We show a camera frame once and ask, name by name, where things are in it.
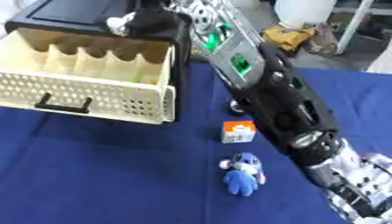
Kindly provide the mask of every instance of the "plush toy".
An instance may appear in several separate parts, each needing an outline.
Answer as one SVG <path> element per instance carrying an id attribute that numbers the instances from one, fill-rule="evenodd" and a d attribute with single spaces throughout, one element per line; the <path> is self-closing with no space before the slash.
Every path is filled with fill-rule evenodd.
<path id="1" fill-rule="evenodd" d="M 228 170 L 223 181 L 227 183 L 227 190 L 232 194 L 241 193 L 250 196 L 257 190 L 258 184 L 265 183 L 265 176 L 260 160 L 252 153 L 241 153 L 220 161 L 220 168 Z"/>

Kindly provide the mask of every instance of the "small box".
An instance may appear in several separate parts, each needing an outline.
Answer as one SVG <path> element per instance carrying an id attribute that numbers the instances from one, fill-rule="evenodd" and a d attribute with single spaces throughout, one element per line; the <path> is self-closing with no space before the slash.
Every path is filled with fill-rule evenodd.
<path id="1" fill-rule="evenodd" d="M 256 133 L 253 121 L 224 122 L 221 141 L 224 144 L 250 143 Z"/>

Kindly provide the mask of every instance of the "black drawer handle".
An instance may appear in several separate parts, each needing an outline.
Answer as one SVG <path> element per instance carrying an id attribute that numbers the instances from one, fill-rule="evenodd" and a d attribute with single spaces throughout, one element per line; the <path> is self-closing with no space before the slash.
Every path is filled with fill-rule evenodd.
<path id="1" fill-rule="evenodd" d="M 88 107 L 93 101 L 91 97 L 88 97 L 86 98 L 86 101 L 83 103 L 83 106 L 81 108 L 74 108 L 74 107 L 47 104 L 47 102 L 51 99 L 51 97 L 52 97 L 51 94 L 45 93 L 41 101 L 35 104 L 35 107 L 37 109 L 50 109 L 50 110 L 57 110 L 57 111 L 64 111 L 64 112 L 71 112 L 71 113 L 78 113 L 78 114 L 88 114 L 90 113 Z"/>

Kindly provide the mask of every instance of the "small figurine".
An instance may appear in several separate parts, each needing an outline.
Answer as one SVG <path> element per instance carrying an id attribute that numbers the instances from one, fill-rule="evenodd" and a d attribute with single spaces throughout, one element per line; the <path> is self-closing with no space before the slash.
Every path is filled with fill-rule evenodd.
<path id="1" fill-rule="evenodd" d="M 257 190 L 257 184 L 265 183 L 265 176 L 260 160 L 252 153 L 237 154 L 232 160 L 220 161 L 220 168 L 229 170 L 223 181 L 228 184 L 227 190 L 232 194 L 241 192 L 243 196 L 250 196 Z"/>

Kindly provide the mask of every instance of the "open drawer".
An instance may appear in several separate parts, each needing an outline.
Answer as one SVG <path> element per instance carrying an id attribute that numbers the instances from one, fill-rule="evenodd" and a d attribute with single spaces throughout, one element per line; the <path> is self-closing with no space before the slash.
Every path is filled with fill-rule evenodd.
<path id="1" fill-rule="evenodd" d="M 167 42 L 19 28 L 0 40 L 0 106 L 171 122 Z"/>

